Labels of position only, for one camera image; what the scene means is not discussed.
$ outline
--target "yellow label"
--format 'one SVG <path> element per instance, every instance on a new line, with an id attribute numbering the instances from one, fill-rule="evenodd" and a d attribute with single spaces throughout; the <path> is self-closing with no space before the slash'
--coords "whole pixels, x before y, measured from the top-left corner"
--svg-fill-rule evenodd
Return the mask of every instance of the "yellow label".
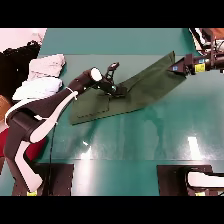
<path id="1" fill-rule="evenodd" d="M 198 192 L 198 193 L 195 193 L 196 196 L 205 196 L 205 192 Z"/>
<path id="2" fill-rule="evenodd" d="M 205 63 L 204 64 L 197 64 L 194 66 L 195 72 L 205 72 Z"/>
<path id="3" fill-rule="evenodd" d="M 34 192 L 27 192 L 27 196 L 37 196 L 37 191 Z"/>

